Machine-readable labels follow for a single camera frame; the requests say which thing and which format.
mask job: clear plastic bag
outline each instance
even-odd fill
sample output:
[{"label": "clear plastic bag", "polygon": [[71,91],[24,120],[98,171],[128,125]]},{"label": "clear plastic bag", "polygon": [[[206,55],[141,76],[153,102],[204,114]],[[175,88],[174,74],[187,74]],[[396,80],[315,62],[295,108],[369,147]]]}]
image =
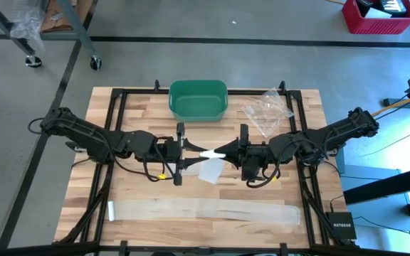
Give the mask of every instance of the clear plastic bag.
[{"label": "clear plastic bag", "polygon": [[283,119],[293,116],[275,88],[241,109],[265,138],[281,125]]},{"label": "clear plastic bag", "polygon": [[14,38],[26,38],[37,42],[39,48],[45,51],[41,39],[41,26],[44,12],[40,0],[15,0],[14,1],[14,25],[11,36]]}]

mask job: caster wheel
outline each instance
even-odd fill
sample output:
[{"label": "caster wheel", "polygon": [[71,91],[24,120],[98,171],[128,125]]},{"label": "caster wheel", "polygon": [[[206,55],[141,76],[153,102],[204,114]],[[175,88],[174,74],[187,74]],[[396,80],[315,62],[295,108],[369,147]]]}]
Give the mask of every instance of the caster wheel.
[{"label": "caster wheel", "polygon": [[96,57],[96,56],[91,57],[90,67],[93,70],[96,70],[96,71],[100,70],[102,65],[103,65],[103,62],[101,61],[99,57]]},{"label": "caster wheel", "polygon": [[25,65],[30,68],[39,68],[40,66],[42,66],[42,60],[40,58],[34,57],[34,63],[32,63],[30,58],[26,57]]}]

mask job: wooden tabletop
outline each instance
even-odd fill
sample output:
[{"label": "wooden tabletop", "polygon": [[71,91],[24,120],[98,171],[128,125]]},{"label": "wooden tabletop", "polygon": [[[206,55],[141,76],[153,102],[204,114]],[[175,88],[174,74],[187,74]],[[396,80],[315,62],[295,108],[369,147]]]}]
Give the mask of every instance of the wooden tabletop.
[{"label": "wooden tabletop", "polygon": [[[93,89],[86,120],[104,126],[111,91],[111,87],[95,87]],[[317,129],[325,126],[325,115],[319,91],[302,90],[302,94],[308,127]],[[247,124],[252,143],[268,141],[270,138],[263,137],[241,110],[242,105],[248,104],[256,98],[257,96],[229,95],[228,109],[220,122],[186,123],[186,137],[197,146],[213,149],[234,140],[239,136],[240,124]],[[293,104],[297,127],[301,127],[295,100]],[[117,101],[112,127],[116,122],[119,105],[120,103]],[[158,137],[171,136],[176,134],[176,125],[177,121],[168,107],[168,95],[128,96],[122,122],[123,131],[141,129]],[[283,120],[273,136],[286,132],[290,132],[288,118]],[[77,154],[75,161],[86,158],[85,154]],[[132,157],[122,159],[120,162],[129,169],[143,171],[142,164]],[[335,164],[334,159],[330,159],[330,162]],[[94,169],[95,163],[91,161],[78,164],[73,168],[55,240],[60,240],[66,236],[85,212]],[[160,173],[161,169],[161,164],[149,164],[149,171],[152,174]],[[299,225],[215,218],[162,218],[110,222],[106,215],[101,244],[119,245],[121,240],[127,240],[130,245],[142,246],[262,248],[279,247],[279,243],[285,242],[290,248],[307,248],[309,247],[308,237],[295,161],[282,165],[280,169],[282,173],[280,179],[272,181],[262,188],[251,189],[246,187],[245,182],[241,181],[241,170],[236,170],[230,164],[224,165],[224,170],[216,185],[201,181],[197,176],[184,176],[182,186],[174,186],[172,181],[152,183],[144,176],[127,173],[115,166],[109,201],[127,202],[135,199],[153,198],[231,199],[297,206],[300,209],[301,219]],[[330,165],[321,164],[317,178],[324,211],[330,210],[330,200],[342,195],[338,173]],[[335,210],[346,210],[343,198],[334,200],[333,206]],[[313,210],[311,212],[316,241],[320,242],[317,217]],[[93,218],[90,228],[91,238],[95,230],[95,221],[96,217]]]}]

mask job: red plastic bin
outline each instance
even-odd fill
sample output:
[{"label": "red plastic bin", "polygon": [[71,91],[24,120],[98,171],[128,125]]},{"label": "red plastic bin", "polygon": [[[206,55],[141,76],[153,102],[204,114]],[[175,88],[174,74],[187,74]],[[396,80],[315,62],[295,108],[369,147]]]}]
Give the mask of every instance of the red plastic bin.
[{"label": "red plastic bin", "polygon": [[364,18],[360,15],[357,2],[347,0],[342,7],[347,28],[355,34],[400,34],[410,25],[410,0],[402,0],[407,14],[403,18]]}]

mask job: cardboard box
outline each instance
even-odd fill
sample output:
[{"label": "cardboard box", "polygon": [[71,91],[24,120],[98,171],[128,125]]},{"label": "cardboard box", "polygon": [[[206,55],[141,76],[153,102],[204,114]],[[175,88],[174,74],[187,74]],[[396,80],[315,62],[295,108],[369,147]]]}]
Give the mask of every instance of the cardboard box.
[{"label": "cardboard box", "polygon": [[[82,21],[85,21],[86,15],[90,10],[93,0],[72,0],[71,4],[76,4],[74,6],[75,11],[77,12],[78,17]],[[42,23],[41,32],[49,31],[70,31],[72,26],[70,26],[69,21],[63,15],[56,0],[50,0],[48,2],[47,12]]]}]

